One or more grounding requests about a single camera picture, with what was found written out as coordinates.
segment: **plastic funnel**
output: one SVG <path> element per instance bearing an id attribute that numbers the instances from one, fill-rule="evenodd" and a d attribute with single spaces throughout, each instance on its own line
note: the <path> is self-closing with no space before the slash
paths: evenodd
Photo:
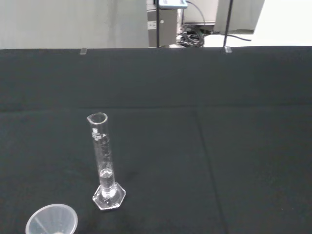
<path id="1" fill-rule="evenodd" d="M 28 220 L 26 234 L 73 234 L 78 217 L 73 208 L 52 204 L 36 211 Z"/>

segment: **funnel rim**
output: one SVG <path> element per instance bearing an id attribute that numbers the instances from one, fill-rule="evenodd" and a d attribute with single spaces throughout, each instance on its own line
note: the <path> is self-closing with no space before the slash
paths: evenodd
<path id="1" fill-rule="evenodd" d="M 29 226 L 30 226 L 30 223 L 31 221 L 33 220 L 33 218 L 38 214 L 40 213 L 41 211 L 45 210 L 45 209 L 48 209 L 50 207 L 64 207 L 66 209 L 68 209 L 74 216 L 74 220 L 75 220 L 75 224 L 73 226 L 73 229 L 71 230 L 71 232 L 69 234 L 73 234 L 77 228 L 77 224 L 78 224 L 78 216 L 77 216 L 77 213 L 76 211 L 71 208 L 70 206 L 68 205 L 65 205 L 65 204 L 51 204 L 51 205 L 47 205 L 47 206 L 44 206 L 42 208 L 40 208 L 39 210 L 37 210 L 36 212 L 33 213 L 32 216 L 30 216 L 29 220 L 27 221 L 27 224 L 26 224 L 26 228 L 25 228 L 25 232 L 26 234 L 30 234 L 29 232 Z"/>

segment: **black tablecloth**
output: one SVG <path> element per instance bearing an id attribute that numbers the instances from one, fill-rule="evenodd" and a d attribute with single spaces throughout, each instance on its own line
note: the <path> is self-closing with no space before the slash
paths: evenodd
<path id="1" fill-rule="evenodd" d="M 0 233 L 63 203 L 77 234 L 312 232 L 310 47 L 0 52 Z M 100 211 L 86 117 L 109 116 Z"/>

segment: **black cable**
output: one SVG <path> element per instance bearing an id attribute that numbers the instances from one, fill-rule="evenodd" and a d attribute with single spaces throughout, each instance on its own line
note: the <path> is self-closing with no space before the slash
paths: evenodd
<path id="1" fill-rule="evenodd" d="M 184 25 L 183 32 L 179 35 L 181 38 L 177 44 L 184 47 L 202 47 L 205 44 L 201 30 L 193 25 Z"/>
<path id="2" fill-rule="evenodd" d="M 250 39 L 240 38 L 240 37 L 238 37 L 238 36 L 231 35 L 231 34 L 228 34 L 228 37 L 237 38 L 237 39 L 245 40 L 245 41 L 252 41 L 252 40 L 250 40 Z"/>
<path id="3" fill-rule="evenodd" d="M 203 22 L 204 22 L 204 25 L 206 25 L 206 21 L 205 21 L 205 17 L 204 17 L 204 14 L 201 12 L 201 10 L 199 9 L 198 6 L 196 6 L 194 3 L 190 2 L 190 1 L 186 1 L 187 3 L 193 5 L 194 7 L 196 7 L 196 9 L 199 11 L 199 13 L 201 14 L 202 18 L 203 18 Z"/>
<path id="4" fill-rule="evenodd" d="M 206 24 L 205 17 L 199 7 L 197 7 L 194 3 L 190 1 L 186 1 L 187 3 L 193 5 L 201 14 L 203 18 L 204 25 Z M 201 30 L 198 27 L 193 25 L 184 25 L 184 10 L 182 11 L 182 21 L 181 27 L 183 28 L 182 33 L 179 34 L 181 36 L 180 41 L 177 43 L 184 47 L 203 47 L 205 44 L 204 36 Z"/>
<path id="5" fill-rule="evenodd" d="M 213 33 L 211 35 L 223 35 L 223 36 L 225 36 L 225 34 L 223 34 L 223 33 Z M 232 34 L 228 34 L 228 37 L 237 38 L 237 39 L 245 40 L 245 41 L 252 41 L 250 39 L 241 38 L 241 37 L 238 37 L 238 36 L 235 36 L 235 35 L 232 35 Z"/>

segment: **hexagonal cylinder base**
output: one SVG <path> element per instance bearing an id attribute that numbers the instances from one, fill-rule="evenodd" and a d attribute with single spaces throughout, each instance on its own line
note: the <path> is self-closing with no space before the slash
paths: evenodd
<path id="1" fill-rule="evenodd" d="M 100 210 L 118 208 L 126 196 L 126 191 L 118 183 L 115 183 L 115 188 L 109 193 L 110 194 L 103 196 L 105 193 L 102 191 L 101 186 L 99 186 L 93 195 L 92 200 Z"/>

